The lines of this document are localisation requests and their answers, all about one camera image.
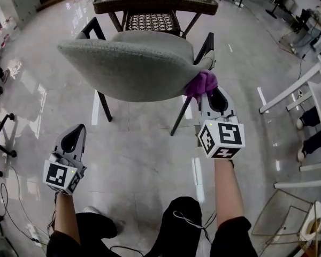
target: wicker table frame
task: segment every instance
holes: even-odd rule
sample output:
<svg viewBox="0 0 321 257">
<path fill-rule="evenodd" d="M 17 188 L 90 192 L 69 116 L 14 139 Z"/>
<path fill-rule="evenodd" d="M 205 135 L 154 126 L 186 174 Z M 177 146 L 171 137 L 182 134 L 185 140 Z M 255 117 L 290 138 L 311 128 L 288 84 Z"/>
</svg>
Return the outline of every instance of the wicker table frame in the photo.
<svg viewBox="0 0 321 257">
<path fill-rule="evenodd" d="M 215 15 L 218 9 L 218 3 L 212 4 L 193 1 L 193 0 L 108 0 L 108 1 L 93 1 L 94 11 L 96 14 L 108 13 L 115 28 L 118 32 L 124 30 L 127 11 L 189 11 L 196 12 L 196 15 L 189 23 L 188 27 L 183 32 L 183 38 L 186 38 L 188 32 L 194 26 L 201 14 Z M 120 23 L 116 16 L 116 12 L 123 11 L 123 20 Z"/>
</svg>

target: tile floor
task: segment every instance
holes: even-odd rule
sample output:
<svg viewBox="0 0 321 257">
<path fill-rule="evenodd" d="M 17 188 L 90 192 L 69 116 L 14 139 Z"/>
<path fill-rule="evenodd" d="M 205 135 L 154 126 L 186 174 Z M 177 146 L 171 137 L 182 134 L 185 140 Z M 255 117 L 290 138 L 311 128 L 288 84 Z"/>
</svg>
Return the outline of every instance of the tile floor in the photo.
<svg viewBox="0 0 321 257">
<path fill-rule="evenodd" d="M 11 70 L 0 97 L 0 119 L 6 113 L 16 115 L 8 121 L 0 142 L 14 148 L 17 158 L 0 152 L 0 168 L 13 166 L 19 175 L 21 198 L 30 219 L 46 231 L 54 210 L 54 193 L 42 184 L 44 160 L 49 157 L 56 135 L 83 123 L 87 127 L 83 163 L 88 167 L 74 195 L 77 212 L 87 205 L 125 221 L 125 231 L 108 245 L 133 246 L 147 252 L 153 245 L 163 211 L 178 196 L 200 201 L 203 219 L 213 212 L 213 160 L 207 160 L 197 148 L 194 125 L 198 124 L 197 104 L 192 116 L 183 119 L 174 137 L 170 129 L 182 105 L 182 98 L 158 103 L 137 104 L 108 99 L 113 122 L 108 123 L 94 89 L 91 88 L 57 51 L 61 39 L 71 39 L 95 16 L 92 0 L 68 0 L 40 12 L 7 45 L 1 65 Z M 276 181 L 314 179 L 321 170 L 301 174 L 295 153 L 304 137 L 314 130 L 298 133 L 294 127 L 302 109 L 290 113 L 285 100 L 269 113 L 260 115 L 261 91 L 270 100 L 295 81 L 300 60 L 281 50 L 275 43 L 285 31 L 285 23 L 268 16 L 263 7 L 244 0 L 240 9 L 222 0 L 215 16 L 201 16 L 188 34 L 198 53 L 207 34 L 215 34 L 219 84 L 235 102 L 239 121 L 245 125 L 246 148 L 235 159 L 235 172 L 244 200 L 246 217 L 254 224 L 274 193 Z M 178 12 L 182 27 L 193 13 Z M 97 16 L 107 39 L 116 33 L 108 15 Z M 312 66 L 302 63 L 302 71 Z M 303 106 L 309 109 L 309 102 Z M 319 155 L 311 159 L 321 159 Z M 192 162 L 201 164 L 204 193 L 199 198 L 194 184 Z M 18 226 L 26 230 L 26 220 L 18 201 L 17 181 L 12 170 L 0 179 L 9 190 L 9 211 Z M 308 200 L 321 201 L 321 188 L 291 190 Z M 0 214 L 3 205 L 0 199 Z M 280 217 L 285 211 L 278 208 Z M 279 223 L 272 216 L 263 222 Z M 4 232 L 21 256 L 43 256 L 12 223 L 3 222 Z M 213 237 L 214 224 L 209 227 Z M 264 240 L 251 236 L 257 252 Z M 270 246 L 263 256 L 285 256 L 295 246 Z M 210 246 L 202 235 L 197 256 L 209 256 Z M 123 256 L 137 256 L 126 250 Z"/>
</svg>

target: shoe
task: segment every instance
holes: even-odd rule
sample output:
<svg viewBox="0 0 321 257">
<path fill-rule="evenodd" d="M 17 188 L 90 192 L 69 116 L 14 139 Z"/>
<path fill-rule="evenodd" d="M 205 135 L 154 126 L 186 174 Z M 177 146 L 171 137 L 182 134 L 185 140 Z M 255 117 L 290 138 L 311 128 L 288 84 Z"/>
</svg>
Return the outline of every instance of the shoe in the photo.
<svg viewBox="0 0 321 257">
<path fill-rule="evenodd" d="M 108 216 L 104 215 L 104 214 L 101 214 L 100 211 L 98 211 L 95 207 L 92 207 L 92 206 L 88 206 L 88 207 L 85 207 L 85 209 L 83 210 L 84 213 L 95 213 L 95 214 L 100 214 L 102 216 L 105 216 L 107 218 L 109 218 Z M 119 220 L 114 220 L 112 218 L 109 218 L 111 219 L 114 224 L 116 225 L 116 228 L 117 228 L 117 235 L 119 235 L 120 233 L 122 233 L 122 231 L 124 230 L 124 225 L 125 225 L 125 222 L 123 221 L 119 221 Z"/>
<path fill-rule="evenodd" d="M 297 119 L 297 121 L 296 121 L 296 128 L 300 131 L 300 130 L 302 130 L 303 129 L 303 122 L 302 122 L 302 120 L 301 119 Z"/>
<path fill-rule="evenodd" d="M 306 156 L 307 156 L 307 154 L 303 151 L 303 145 L 302 145 L 302 147 L 297 152 L 297 160 L 299 162 L 302 162 Z"/>
<path fill-rule="evenodd" d="M 85 207 L 85 209 L 83 210 L 84 213 L 95 213 L 95 214 L 100 214 L 100 211 L 98 211 L 95 207 L 92 207 L 92 206 L 88 206 L 88 207 Z"/>
<path fill-rule="evenodd" d="M 4 71 L 4 74 L 2 75 L 1 81 L 2 83 L 6 83 L 11 71 L 9 69 Z"/>
</svg>

